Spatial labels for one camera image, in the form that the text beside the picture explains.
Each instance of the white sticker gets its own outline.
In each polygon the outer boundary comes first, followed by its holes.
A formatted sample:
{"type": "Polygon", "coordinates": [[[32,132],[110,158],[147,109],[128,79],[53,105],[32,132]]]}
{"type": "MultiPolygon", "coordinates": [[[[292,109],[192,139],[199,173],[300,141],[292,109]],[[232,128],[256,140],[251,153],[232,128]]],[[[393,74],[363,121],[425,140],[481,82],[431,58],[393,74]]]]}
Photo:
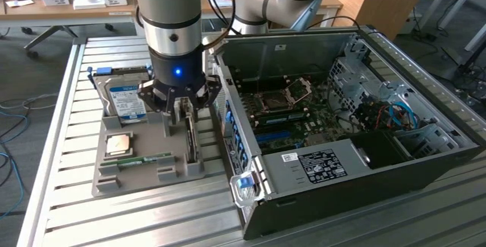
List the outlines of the white sticker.
{"type": "Polygon", "coordinates": [[[108,15],[131,15],[131,12],[111,12],[108,15]]]}
{"type": "Polygon", "coordinates": [[[123,119],[138,119],[146,116],[146,106],[136,94],[136,89],[138,86],[110,88],[116,112],[123,119]]]}
{"type": "Polygon", "coordinates": [[[284,162],[290,162],[291,160],[298,160],[296,153],[283,154],[282,159],[284,162]]]}
{"type": "Polygon", "coordinates": [[[276,51],[284,51],[287,48],[287,45],[286,44],[282,44],[282,45],[275,45],[275,50],[276,51]]]}

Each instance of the aluminum extrusion table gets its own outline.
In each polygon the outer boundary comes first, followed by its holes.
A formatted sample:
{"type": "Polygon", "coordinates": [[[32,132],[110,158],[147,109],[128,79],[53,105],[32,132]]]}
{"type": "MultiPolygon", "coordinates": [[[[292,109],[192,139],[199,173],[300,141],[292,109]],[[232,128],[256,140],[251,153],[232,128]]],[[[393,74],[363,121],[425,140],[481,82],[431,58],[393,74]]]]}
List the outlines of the aluminum extrusion table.
{"type": "Polygon", "coordinates": [[[222,164],[210,178],[92,197],[102,102],[86,70],[147,62],[144,38],[94,38],[73,45],[17,246],[475,246],[486,242],[485,154],[425,190],[252,241],[242,239],[222,164]]]}

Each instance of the blue cable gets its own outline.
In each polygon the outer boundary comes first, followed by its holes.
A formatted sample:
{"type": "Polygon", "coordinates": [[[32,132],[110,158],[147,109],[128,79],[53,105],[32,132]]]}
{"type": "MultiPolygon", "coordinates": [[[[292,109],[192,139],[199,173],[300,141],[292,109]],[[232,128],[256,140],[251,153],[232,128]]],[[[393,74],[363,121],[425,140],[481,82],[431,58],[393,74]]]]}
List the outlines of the blue cable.
{"type": "Polygon", "coordinates": [[[27,130],[28,126],[29,126],[29,119],[27,118],[27,116],[23,116],[23,115],[15,115],[15,114],[8,114],[5,112],[0,112],[1,115],[5,115],[5,116],[11,116],[11,117],[20,117],[25,120],[25,125],[24,125],[24,128],[21,129],[21,131],[19,131],[19,133],[16,133],[16,135],[13,135],[11,137],[11,139],[5,140],[5,141],[1,141],[0,143],[7,143],[9,141],[12,141],[16,137],[19,137],[19,135],[21,133],[24,133],[24,131],[27,130]]]}
{"type": "Polygon", "coordinates": [[[0,155],[3,155],[7,158],[7,160],[11,161],[11,164],[13,166],[15,176],[17,176],[19,186],[20,186],[20,199],[19,199],[17,203],[12,206],[12,208],[0,216],[0,220],[1,220],[17,208],[19,204],[21,203],[21,200],[24,199],[24,187],[21,186],[21,180],[20,180],[17,165],[15,164],[15,161],[12,161],[12,159],[9,158],[9,156],[5,153],[0,153],[0,155]]]}
{"type": "Polygon", "coordinates": [[[413,110],[409,108],[409,106],[403,103],[403,102],[397,102],[390,106],[389,112],[390,112],[390,116],[393,117],[394,122],[401,126],[402,123],[401,121],[395,118],[394,115],[394,106],[401,106],[402,108],[405,108],[405,110],[409,112],[409,115],[411,116],[411,120],[413,120],[413,127],[415,129],[418,129],[418,123],[417,123],[417,118],[415,118],[415,114],[413,112],[413,110]]]}

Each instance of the paper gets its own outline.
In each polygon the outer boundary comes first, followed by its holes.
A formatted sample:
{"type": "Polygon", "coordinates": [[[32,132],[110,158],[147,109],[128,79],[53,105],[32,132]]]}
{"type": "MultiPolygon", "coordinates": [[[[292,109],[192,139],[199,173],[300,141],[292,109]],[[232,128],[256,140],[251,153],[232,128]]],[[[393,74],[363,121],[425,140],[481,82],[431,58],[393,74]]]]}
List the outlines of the paper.
{"type": "Polygon", "coordinates": [[[19,7],[19,6],[24,6],[28,4],[33,4],[32,0],[27,0],[27,1],[5,1],[8,7],[19,7]]]}

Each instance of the barcode sticker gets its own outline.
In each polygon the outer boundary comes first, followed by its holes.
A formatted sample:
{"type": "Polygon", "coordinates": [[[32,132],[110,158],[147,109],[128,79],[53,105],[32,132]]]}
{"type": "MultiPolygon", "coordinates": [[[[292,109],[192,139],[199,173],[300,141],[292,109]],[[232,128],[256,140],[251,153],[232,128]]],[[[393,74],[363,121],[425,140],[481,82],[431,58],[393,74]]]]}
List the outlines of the barcode sticker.
{"type": "Polygon", "coordinates": [[[131,15],[131,12],[111,12],[108,15],[131,15]]]}
{"type": "Polygon", "coordinates": [[[290,153],[290,154],[283,154],[282,159],[284,162],[290,162],[292,160],[298,160],[299,158],[298,158],[296,153],[290,153]]]}

